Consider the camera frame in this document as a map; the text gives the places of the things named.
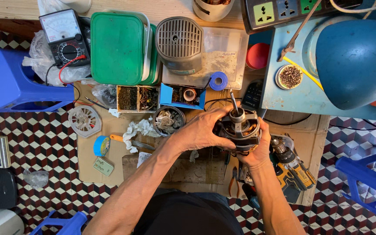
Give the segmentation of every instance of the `blue outlet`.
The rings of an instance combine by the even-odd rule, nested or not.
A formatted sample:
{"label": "blue outlet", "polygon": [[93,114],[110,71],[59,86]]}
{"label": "blue outlet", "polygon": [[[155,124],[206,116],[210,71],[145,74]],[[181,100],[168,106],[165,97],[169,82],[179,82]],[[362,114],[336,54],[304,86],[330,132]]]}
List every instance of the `blue outlet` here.
{"label": "blue outlet", "polygon": [[277,7],[280,20],[298,15],[297,0],[277,0]]}

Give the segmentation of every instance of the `green lid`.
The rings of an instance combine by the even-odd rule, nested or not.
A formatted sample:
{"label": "green lid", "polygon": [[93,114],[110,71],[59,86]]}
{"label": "green lid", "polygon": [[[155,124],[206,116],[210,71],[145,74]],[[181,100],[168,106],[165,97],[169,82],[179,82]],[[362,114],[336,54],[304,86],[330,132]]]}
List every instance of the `green lid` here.
{"label": "green lid", "polygon": [[134,86],[143,73],[143,23],[134,15],[91,16],[91,73],[104,84]]}
{"label": "green lid", "polygon": [[140,85],[155,85],[158,81],[153,84],[155,75],[156,75],[156,62],[158,61],[158,52],[156,51],[156,46],[154,43],[154,38],[156,34],[156,25],[150,24],[150,28],[152,29],[153,35],[152,35],[152,54],[150,56],[150,72],[148,78],[146,78],[144,81],[140,82]]}

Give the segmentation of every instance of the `black shirt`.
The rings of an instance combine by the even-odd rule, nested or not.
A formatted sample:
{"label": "black shirt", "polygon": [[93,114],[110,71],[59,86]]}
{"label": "black shirt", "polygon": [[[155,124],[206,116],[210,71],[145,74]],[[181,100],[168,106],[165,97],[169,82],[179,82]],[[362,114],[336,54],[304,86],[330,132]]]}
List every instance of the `black shirt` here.
{"label": "black shirt", "polygon": [[154,196],[134,235],[243,235],[234,214],[222,204],[184,192]]}

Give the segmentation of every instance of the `fan motor cover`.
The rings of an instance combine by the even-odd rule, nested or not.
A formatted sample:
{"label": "fan motor cover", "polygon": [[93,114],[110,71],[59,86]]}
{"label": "fan motor cover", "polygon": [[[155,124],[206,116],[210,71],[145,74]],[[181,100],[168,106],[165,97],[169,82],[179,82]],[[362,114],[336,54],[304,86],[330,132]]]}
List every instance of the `fan motor cover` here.
{"label": "fan motor cover", "polygon": [[194,20],[175,16],[162,20],[156,31],[156,50],[170,72],[194,74],[202,66],[204,31]]}

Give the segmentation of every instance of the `blue table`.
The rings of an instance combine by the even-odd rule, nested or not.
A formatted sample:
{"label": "blue table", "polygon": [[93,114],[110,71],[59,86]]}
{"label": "blue table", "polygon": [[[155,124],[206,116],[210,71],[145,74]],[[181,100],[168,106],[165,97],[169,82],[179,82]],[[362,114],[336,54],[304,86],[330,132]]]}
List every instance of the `blue table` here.
{"label": "blue table", "polygon": [[[327,17],[317,18],[307,22],[295,41],[295,53],[288,52],[286,57],[304,68],[302,47],[310,31]],[[288,44],[301,23],[283,26],[274,30],[269,52],[269,61],[265,74],[264,91],[261,107],[292,112],[334,115],[349,118],[376,120],[376,107],[366,105],[352,110],[336,108],[326,94],[309,78],[304,75],[301,84],[291,90],[283,90],[275,83],[275,75],[280,67],[289,64],[286,61],[277,62],[279,53]]]}

